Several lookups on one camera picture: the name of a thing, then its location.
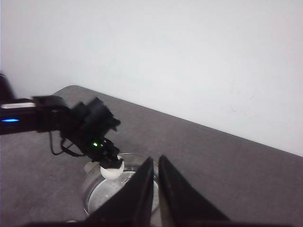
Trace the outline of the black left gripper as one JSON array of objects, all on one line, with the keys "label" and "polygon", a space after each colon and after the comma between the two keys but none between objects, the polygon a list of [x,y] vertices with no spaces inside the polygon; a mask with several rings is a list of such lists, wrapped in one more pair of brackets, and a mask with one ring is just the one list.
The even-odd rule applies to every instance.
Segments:
[{"label": "black left gripper", "polygon": [[109,130],[115,131],[119,124],[100,99],[94,98],[87,105],[80,102],[63,120],[61,149],[73,157],[87,156],[104,169],[118,169],[125,165],[124,159],[105,135]]}]

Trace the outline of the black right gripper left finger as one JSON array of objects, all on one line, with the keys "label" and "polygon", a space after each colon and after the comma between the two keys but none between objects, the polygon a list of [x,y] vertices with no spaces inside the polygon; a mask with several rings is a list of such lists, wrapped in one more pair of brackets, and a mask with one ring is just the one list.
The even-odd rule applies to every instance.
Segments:
[{"label": "black right gripper left finger", "polygon": [[147,157],[128,183],[84,220],[86,224],[149,224],[154,214],[154,161]]}]

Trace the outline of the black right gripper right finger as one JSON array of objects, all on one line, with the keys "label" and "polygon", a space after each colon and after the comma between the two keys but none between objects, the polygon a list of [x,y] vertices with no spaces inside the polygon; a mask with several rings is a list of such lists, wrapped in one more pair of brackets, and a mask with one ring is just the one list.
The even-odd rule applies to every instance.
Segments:
[{"label": "black right gripper right finger", "polygon": [[175,221],[229,221],[230,219],[202,196],[169,159],[159,158],[160,187]]}]

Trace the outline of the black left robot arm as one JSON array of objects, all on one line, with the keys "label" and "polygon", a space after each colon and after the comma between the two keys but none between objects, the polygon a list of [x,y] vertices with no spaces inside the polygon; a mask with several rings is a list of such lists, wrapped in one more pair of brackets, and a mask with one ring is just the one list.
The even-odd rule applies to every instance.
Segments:
[{"label": "black left robot arm", "polygon": [[37,131],[59,131],[61,152],[72,157],[87,156],[104,169],[119,169],[123,160],[119,149],[105,138],[116,130],[120,121],[104,103],[94,98],[88,104],[79,102],[69,108],[59,96],[35,96],[17,99],[8,79],[0,76],[1,135]]}]

